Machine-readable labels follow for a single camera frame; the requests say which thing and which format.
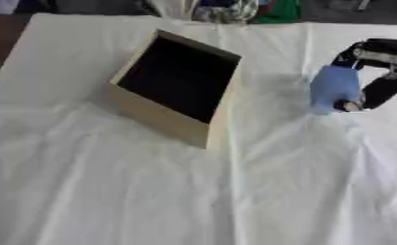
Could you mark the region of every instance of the blue cloth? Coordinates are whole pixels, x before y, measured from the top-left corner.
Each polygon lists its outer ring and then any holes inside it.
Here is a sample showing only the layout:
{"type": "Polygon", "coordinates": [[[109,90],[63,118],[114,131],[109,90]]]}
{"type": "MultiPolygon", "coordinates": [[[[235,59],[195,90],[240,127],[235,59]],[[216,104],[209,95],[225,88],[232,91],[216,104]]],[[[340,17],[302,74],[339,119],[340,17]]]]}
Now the blue cloth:
{"type": "Polygon", "coordinates": [[[335,111],[335,101],[359,100],[361,97],[358,71],[339,66],[324,66],[311,82],[311,106],[317,114],[335,111]]]}
{"type": "Polygon", "coordinates": [[[236,0],[201,0],[199,5],[204,7],[230,7],[235,4],[236,0]]]}

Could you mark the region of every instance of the white fabric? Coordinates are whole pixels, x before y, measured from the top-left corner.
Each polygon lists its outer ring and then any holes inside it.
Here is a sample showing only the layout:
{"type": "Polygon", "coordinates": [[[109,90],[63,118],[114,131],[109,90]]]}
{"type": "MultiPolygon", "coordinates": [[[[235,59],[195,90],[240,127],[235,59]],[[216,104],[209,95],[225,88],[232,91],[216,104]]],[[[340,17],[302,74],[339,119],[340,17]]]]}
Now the white fabric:
{"type": "Polygon", "coordinates": [[[0,244],[397,245],[397,97],[358,114],[308,106],[312,75],[369,37],[397,26],[35,16],[0,71],[0,244]],[[244,56],[225,150],[105,103],[155,28],[244,56]]]}

